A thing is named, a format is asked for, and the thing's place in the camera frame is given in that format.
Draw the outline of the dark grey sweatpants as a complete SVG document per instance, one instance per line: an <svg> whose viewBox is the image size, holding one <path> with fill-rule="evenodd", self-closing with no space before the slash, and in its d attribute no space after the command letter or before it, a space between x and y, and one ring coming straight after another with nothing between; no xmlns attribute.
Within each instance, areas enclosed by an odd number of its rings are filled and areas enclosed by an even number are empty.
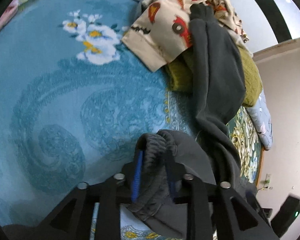
<svg viewBox="0 0 300 240"><path fill-rule="evenodd" d="M129 211L155 233L186 237L187 207L172 202L164 157L176 162L202 181L229 182L245 197L255 187L240 176L239 154L229 138L227 123L238 112L244 97L244 73L239 50L221 28L210 6L190 7L193 39L193 114L202 142L181 131L160 130L139 137L134 165L139 183L131 183L133 202Z"/></svg>

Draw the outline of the black device with green light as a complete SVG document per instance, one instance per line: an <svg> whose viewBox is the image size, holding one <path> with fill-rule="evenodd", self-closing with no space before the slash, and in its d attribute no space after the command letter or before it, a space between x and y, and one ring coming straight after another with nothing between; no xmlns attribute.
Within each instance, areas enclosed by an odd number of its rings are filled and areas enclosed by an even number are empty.
<svg viewBox="0 0 300 240"><path fill-rule="evenodd" d="M300 197L288 195L278 213L270 221L277 237L281 238L300 214Z"/></svg>

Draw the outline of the teal floral bed blanket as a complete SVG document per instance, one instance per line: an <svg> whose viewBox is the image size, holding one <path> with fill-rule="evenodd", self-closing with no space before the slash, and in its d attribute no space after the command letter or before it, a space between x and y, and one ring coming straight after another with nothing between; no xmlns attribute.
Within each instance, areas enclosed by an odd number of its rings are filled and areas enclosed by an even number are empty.
<svg viewBox="0 0 300 240"><path fill-rule="evenodd" d="M199 133L181 78L121 42L136 0L19 0L0 32L0 225L24 238L80 181L131 161L138 137Z"/></svg>

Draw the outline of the olive green knit sweater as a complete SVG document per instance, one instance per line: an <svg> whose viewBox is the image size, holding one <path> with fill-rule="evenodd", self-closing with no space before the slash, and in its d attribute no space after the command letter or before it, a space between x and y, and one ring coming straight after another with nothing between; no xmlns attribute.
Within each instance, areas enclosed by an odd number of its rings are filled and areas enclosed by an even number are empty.
<svg viewBox="0 0 300 240"><path fill-rule="evenodd" d="M242 103L244 107L253 107L262 92L263 85L260 73L249 51L239 49L245 83L245 97ZM193 48L183 51L174 61L165 66L170 79L170 88L178 92L190 92L192 90L193 72Z"/></svg>

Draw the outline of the beige cartoon print garment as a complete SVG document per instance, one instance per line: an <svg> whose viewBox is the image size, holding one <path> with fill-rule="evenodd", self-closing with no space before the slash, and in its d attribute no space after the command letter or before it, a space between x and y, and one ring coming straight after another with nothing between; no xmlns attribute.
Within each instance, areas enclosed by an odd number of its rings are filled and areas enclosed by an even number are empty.
<svg viewBox="0 0 300 240"><path fill-rule="evenodd" d="M192 46L190 7L198 3L211 6L219 25L229 32L236 45L246 48L249 37L230 0L143 0L143 12L122 42L150 71L156 72Z"/></svg>

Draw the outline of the white black wardrobe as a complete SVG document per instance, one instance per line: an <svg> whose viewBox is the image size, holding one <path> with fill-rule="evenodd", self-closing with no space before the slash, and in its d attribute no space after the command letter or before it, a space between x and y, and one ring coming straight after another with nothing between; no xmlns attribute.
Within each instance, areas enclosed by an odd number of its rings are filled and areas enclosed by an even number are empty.
<svg viewBox="0 0 300 240"><path fill-rule="evenodd" d="M300 38L300 8L293 0L230 0L253 53Z"/></svg>

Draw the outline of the pink folded garment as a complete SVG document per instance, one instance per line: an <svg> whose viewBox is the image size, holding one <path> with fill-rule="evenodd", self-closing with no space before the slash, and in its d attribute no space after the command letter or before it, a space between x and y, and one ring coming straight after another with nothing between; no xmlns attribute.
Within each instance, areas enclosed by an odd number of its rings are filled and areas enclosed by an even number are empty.
<svg viewBox="0 0 300 240"><path fill-rule="evenodd" d="M0 31L16 15L18 6L19 0L13 0L6 8L2 16L0 17Z"/></svg>

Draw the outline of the wall power socket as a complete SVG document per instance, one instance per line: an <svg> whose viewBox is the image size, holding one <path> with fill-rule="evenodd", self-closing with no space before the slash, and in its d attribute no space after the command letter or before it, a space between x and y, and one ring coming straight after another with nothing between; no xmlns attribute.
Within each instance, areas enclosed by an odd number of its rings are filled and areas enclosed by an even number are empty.
<svg viewBox="0 0 300 240"><path fill-rule="evenodd" d="M263 187L268 188L271 180L271 174L266 174L265 180L263 181Z"/></svg>

